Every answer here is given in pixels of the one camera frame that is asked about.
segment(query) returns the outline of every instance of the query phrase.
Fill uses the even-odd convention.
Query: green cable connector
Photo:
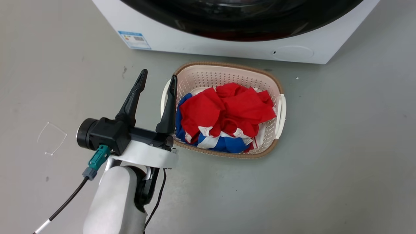
[[[88,177],[89,180],[93,180],[98,173],[101,165],[107,161],[108,157],[111,155],[111,150],[106,145],[100,145],[96,150],[94,156],[88,162],[88,167],[82,173],[84,177]]]

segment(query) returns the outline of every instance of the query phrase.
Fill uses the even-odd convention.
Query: black round door
[[[327,25],[363,0],[121,0],[167,26],[229,41],[265,41]]]

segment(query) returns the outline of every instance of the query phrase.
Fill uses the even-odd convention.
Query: cable
[[[82,189],[85,183],[88,181],[89,177],[85,177],[78,188],[74,191],[74,193],[68,198],[68,200],[44,223],[42,224],[33,234],[39,234],[56,216],[61,213],[61,211],[74,199],[74,197],[78,194],[78,192]]]
[[[159,206],[160,200],[162,198],[163,188],[165,187],[165,183],[166,183],[166,169],[165,168],[163,168],[163,176],[164,177],[163,177],[162,186],[160,187],[159,197],[157,198],[155,208],[153,208],[153,211],[150,214],[149,219],[147,220],[146,224],[144,225],[144,229],[146,229],[147,225],[149,224],[150,220],[152,219],[153,215],[155,214],[156,209]]]

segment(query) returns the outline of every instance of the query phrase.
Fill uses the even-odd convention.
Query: plastic basket
[[[179,103],[186,94],[196,88],[217,87],[235,82],[245,87],[253,87],[259,92],[267,90],[273,100],[277,115],[276,118],[264,123],[266,130],[263,144],[259,148],[247,153],[232,154],[201,149],[188,145],[174,136],[176,145],[204,154],[244,159],[263,157],[277,145],[285,125],[286,99],[281,84],[273,75],[263,70],[222,62],[191,62],[178,68],[174,74],[178,77],[176,103]],[[162,94],[161,116],[167,101],[166,93],[169,82],[170,80],[167,82]]]

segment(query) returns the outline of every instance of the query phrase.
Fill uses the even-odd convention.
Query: black cable
[[[153,215],[155,214],[157,207],[159,206],[160,200],[162,199],[162,192],[163,192],[163,188],[165,187],[165,183],[166,183],[166,169],[163,168],[163,182],[162,182],[162,186],[160,187],[159,197],[157,198],[155,208],[153,208],[153,211],[150,214],[149,219],[147,220],[146,224],[144,225],[144,229],[146,229],[147,225],[149,224],[150,220],[152,219]]]
[[[78,188],[75,190],[75,192],[68,198],[68,200],[61,206],[59,209],[49,218],[50,221],[52,221],[56,216],[61,213],[61,211],[74,199],[74,197],[78,194],[78,192],[82,189],[82,187],[85,185],[85,183],[88,181],[89,177],[85,177],[84,180],[81,182],[81,184],[78,186]]]

